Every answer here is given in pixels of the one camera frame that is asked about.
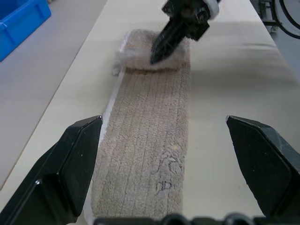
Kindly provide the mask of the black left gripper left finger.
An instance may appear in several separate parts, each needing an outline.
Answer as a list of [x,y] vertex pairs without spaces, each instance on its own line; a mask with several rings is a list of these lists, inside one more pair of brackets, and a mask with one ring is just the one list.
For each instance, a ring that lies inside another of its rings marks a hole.
[[94,172],[101,116],[69,126],[0,212],[0,225],[67,225],[80,216]]

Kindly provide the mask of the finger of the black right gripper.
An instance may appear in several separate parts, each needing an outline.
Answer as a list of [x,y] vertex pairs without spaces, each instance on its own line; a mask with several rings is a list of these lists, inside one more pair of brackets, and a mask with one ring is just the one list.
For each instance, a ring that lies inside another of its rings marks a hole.
[[186,29],[163,31],[163,40],[161,44],[161,60],[166,60],[177,49],[180,42],[186,36]]
[[169,20],[152,45],[150,63],[155,65],[167,59],[176,50],[181,41],[182,22]]

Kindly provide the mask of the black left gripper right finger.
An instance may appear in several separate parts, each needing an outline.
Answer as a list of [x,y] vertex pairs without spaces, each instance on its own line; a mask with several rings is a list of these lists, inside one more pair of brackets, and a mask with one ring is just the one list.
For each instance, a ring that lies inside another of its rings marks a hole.
[[300,154],[271,126],[226,118],[241,173],[263,217],[256,225],[300,225]]

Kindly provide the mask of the black cart base with caster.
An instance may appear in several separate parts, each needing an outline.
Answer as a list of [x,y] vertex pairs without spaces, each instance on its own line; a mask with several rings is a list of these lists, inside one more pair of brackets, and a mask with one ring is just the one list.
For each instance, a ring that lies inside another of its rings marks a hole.
[[275,19],[276,11],[273,7],[276,6],[276,0],[250,0],[250,2],[264,26],[269,28],[269,33],[277,33],[281,29],[279,24],[282,23]]

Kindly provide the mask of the beige terry towel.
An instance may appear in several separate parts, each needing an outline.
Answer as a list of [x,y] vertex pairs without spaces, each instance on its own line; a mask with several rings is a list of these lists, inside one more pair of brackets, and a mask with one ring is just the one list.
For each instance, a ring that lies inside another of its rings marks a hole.
[[183,208],[188,150],[189,41],[150,64],[157,33],[132,30],[123,39],[117,83],[103,116],[95,169],[83,208],[99,217],[160,219]]

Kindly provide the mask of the blue plastic bin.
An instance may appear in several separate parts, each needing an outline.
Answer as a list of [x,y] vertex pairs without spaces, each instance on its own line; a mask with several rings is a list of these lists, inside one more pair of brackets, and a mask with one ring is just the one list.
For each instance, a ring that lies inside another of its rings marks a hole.
[[47,0],[0,0],[0,62],[50,16]]

